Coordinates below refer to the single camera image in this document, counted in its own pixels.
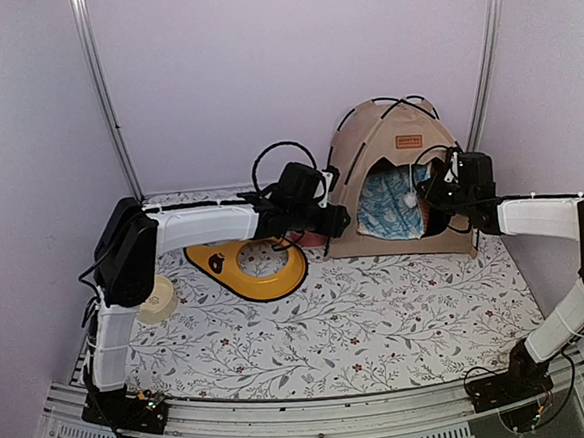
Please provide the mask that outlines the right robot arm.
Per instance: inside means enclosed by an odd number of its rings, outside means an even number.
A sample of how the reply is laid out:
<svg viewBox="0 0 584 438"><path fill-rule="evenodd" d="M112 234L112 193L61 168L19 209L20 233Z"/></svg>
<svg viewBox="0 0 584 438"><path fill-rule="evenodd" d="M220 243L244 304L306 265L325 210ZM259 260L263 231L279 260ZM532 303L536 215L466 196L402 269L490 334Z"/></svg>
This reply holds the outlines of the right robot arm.
<svg viewBox="0 0 584 438"><path fill-rule="evenodd" d="M527 276L544 320L514 345L500 386L509 399L521 400L552 358L584 336L584 192L499 195L491 158L456 150L412 184L430 208L503 237Z"/></svg>

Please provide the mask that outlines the cream paw print bowl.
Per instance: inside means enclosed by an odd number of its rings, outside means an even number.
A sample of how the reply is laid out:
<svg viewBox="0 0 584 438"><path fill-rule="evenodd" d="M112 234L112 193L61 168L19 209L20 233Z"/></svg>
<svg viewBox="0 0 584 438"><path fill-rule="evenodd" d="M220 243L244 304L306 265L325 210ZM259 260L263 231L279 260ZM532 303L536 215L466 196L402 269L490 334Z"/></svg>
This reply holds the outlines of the cream paw print bowl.
<svg viewBox="0 0 584 438"><path fill-rule="evenodd" d="M144 325L156 325L167 320L179 304L175 287L167 277L155 276L152 289L137 313L139 322Z"/></svg>

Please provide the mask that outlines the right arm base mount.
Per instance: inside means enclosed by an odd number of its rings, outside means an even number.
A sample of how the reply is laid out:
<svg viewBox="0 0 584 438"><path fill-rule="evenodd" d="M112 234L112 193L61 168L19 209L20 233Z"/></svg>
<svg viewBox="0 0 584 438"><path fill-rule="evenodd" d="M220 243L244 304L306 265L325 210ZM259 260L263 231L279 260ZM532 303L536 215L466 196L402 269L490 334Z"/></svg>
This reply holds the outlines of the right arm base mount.
<svg viewBox="0 0 584 438"><path fill-rule="evenodd" d="M464 380L464 391L476 413L519 403L553 389L552 378L548 375L550 363L535 362L523 340L513 347L508 362L505 372L492 372L477 380Z"/></svg>

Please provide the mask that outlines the aluminium right corner post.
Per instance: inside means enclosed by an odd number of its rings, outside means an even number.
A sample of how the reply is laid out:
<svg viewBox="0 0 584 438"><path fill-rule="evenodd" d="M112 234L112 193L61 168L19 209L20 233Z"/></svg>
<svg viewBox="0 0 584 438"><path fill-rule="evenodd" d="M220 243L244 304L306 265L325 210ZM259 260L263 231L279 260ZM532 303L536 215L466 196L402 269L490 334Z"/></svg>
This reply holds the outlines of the aluminium right corner post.
<svg viewBox="0 0 584 438"><path fill-rule="evenodd" d="M492 72L495 65L496 45L499 37L498 28L501 22L503 0L486 0L484 14L484 36L482 41L482 53L478 71L478 83L473 102L471 123L469 126L466 149L478 150L485 124L485 116L488 108Z"/></svg>

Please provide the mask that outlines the beige pet tent fabric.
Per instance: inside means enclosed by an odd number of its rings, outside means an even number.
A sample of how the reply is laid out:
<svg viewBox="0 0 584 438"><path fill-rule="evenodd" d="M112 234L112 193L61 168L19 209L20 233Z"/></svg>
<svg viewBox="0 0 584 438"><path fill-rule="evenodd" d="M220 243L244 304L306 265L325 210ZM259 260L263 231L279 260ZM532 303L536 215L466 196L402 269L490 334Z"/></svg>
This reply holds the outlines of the beige pet tent fabric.
<svg viewBox="0 0 584 438"><path fill-rule="evenodd" d="M476 254L468 221L416 193L458 145L426 98L366 100L343 117L332 139L327 163L340 176L330 201L345 206L351 222L327 242L327 258Z"/></svg>

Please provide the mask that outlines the floral white table mat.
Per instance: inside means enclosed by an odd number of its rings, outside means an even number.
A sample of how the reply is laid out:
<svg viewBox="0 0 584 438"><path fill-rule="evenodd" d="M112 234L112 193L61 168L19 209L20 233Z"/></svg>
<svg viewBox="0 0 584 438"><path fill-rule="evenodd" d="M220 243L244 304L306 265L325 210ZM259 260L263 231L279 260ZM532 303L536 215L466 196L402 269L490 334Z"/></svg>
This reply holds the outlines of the floral white table mat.
<svg viewBox="0 0 584 438"><path fill-rule="evenodd" d="M198 399L349 396L446 383L502 370L543 321L503 242L475 255L328 259L281 300L239 298L188 262L160 255L178 298L168 319L134 321L112 374L131 392Z"/></svg>

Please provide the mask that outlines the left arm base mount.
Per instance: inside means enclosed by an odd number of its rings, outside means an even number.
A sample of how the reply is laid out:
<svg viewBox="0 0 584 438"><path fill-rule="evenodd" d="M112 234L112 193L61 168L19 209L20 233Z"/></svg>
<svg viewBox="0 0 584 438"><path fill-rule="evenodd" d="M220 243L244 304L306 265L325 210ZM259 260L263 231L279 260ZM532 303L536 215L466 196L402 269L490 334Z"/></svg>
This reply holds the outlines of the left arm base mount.
<svg viewBox="0 0 584 438"><path fill-rule="evenodd" d="M169 405L161 392L150 390L130 395L118 391L88 391L81 420L115 430L162 435L168 420Z"/></svg>

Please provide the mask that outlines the yellow bear bowl stand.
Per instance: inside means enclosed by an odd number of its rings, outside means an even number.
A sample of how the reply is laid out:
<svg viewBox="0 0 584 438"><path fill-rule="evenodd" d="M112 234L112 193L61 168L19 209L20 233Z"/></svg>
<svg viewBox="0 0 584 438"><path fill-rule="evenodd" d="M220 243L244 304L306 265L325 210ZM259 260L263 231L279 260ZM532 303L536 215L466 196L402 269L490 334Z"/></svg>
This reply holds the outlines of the yellow bear bowl stand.
<svg viewBox="0 0 584 438"><path fill-rule="evenodd" d="M274 238L185 249L187 261L220 287L252 302L274 302L300 289L308 260L293 243Z"/></svg>

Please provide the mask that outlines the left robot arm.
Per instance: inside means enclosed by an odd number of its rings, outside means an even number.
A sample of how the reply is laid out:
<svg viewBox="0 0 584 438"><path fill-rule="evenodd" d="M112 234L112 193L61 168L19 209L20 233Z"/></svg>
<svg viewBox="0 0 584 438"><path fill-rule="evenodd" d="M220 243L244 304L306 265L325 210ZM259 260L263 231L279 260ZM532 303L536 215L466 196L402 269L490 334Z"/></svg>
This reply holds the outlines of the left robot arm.
<svg viewBox="0 0 584 438"><path fill-rule="evenodd" d="M89 348L83 377L96 412L114 426L133 417L125 396L125 359L135 316L154 290L159 255L280 240L290 231L338 238L351 221L344 206L329 201L338 177L331 166L320 170L290 162L278 181L227 201L149 207L131 197L119 200L95 247L94 263L78 278L94 291L82 325Z"/></svg>

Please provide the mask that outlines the aluminium corner post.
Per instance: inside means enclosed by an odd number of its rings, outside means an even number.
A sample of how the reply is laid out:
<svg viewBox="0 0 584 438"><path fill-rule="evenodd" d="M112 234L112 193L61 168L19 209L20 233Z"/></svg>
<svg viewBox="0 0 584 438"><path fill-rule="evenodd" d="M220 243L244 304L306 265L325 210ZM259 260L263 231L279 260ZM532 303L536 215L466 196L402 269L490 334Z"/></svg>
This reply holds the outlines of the aluminium corner post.
<svg viewBox="0 0 584 438"><path fill-rule="evenodd" d="M485 124L485 116L488 108L492 72L495 65L496 45L499 37L498 28L501 22L503 0L486 0L484 14L484 36L482 41L482 53L478 71L478 83L473 102L471 123L469 126L466 149L478 150Z"/></svg>
<svg viewBox="0 0 584 438"><path fill-rule="evenodd" d="M88 65L97 100L100 104L102 115L106 120L109 136L112 146L115 149L121 172L127 181L131 194L136 200L141 202L144 200L145 194L141 188L133 161L130 158L120 120L116 115L115 106L112 103L111 95L106 84L106 77L104 75L102 61L100 61L98 47L96 46L88 4L86 0L69 1L85 62Z"/></svg>

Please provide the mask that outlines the white pompom toy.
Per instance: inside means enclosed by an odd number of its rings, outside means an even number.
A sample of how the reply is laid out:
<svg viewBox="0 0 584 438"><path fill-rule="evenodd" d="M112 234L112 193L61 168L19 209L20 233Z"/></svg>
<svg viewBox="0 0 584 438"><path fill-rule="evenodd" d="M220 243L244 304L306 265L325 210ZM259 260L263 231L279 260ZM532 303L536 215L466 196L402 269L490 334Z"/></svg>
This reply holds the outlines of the white pompom toy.
<svg viewBox="0 0 584 438"><path fill-rule="evenodd" d="M418 198L414 193L407 193L403 198L404 204L409 208L414 208L418 203Z"/></svg>

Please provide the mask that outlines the aluminium front rail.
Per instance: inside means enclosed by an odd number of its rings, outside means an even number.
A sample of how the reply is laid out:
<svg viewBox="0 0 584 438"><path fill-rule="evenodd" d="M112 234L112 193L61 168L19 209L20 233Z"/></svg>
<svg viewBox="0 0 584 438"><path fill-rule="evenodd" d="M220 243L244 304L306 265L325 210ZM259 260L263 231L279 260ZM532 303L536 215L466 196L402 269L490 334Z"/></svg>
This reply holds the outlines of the aluminium front rail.
<svg viewBox="0 0 584 438"><path fill-rule="evenodd" d="M320 400L169 403L162 434L82 420L85 391L50 387L39 438L584 438L584 361L570 352L550 367L553 390L477 411L466 381Z"/></svg>

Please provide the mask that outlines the pink pet bowl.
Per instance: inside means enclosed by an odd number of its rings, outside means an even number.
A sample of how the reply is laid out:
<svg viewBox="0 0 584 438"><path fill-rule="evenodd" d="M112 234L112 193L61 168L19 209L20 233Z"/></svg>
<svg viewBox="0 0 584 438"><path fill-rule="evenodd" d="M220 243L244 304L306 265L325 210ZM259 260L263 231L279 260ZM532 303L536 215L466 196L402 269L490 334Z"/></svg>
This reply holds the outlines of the pink pet bowl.
<svg viewBox="0 0 584 438"><path fill-rule="evenodd" d="M290 242L295 243L299 247L310 249L324 247L328 241L326 236L320 235L315 232L311 233L308 231L305 232L289 231L286 234L286 239L289 240Z"/></svg>

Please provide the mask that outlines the aluminium left corner post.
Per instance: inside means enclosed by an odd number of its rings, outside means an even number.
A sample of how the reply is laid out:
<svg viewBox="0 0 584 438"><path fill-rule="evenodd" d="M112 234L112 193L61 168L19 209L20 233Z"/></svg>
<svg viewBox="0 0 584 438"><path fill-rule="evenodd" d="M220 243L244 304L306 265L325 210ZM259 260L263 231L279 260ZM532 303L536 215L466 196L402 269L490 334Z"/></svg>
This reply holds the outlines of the aluminium left corner post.
<svg viewBox="0 0 584 438"><path fill-rule="evenodd" d="M116 115L115 106L112 103L111 95L106 84L106 77L104 75L102 61L100 61L98 47L96 46L88 4L86 0L69 1L85 62L88 65L97 100L100 104L102 115L106 120L109 136L112 146L115 149L121 172L127 181L131 194L136 200L141 202L144 200L145 194L141 188L133 161L130 158L120 120Z"/></svg>

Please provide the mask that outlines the blue snowman print cushion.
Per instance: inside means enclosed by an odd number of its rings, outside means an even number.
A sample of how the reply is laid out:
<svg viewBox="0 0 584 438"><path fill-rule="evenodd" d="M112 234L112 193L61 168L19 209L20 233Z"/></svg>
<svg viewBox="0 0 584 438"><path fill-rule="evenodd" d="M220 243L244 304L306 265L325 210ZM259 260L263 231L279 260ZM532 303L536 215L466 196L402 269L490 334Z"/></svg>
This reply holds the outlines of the blue snowman print cushion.
<svg viewBox="0 0 584 438"><path fill-rule="evenodd" d="M365 178L360 191L357 212L357 232L382 240L415 240L425 234L426 210L415 191L416 183L431 173L428 165L404 165L373 172ZM403 198L417 195L418 203L409 208Z"/></svg>

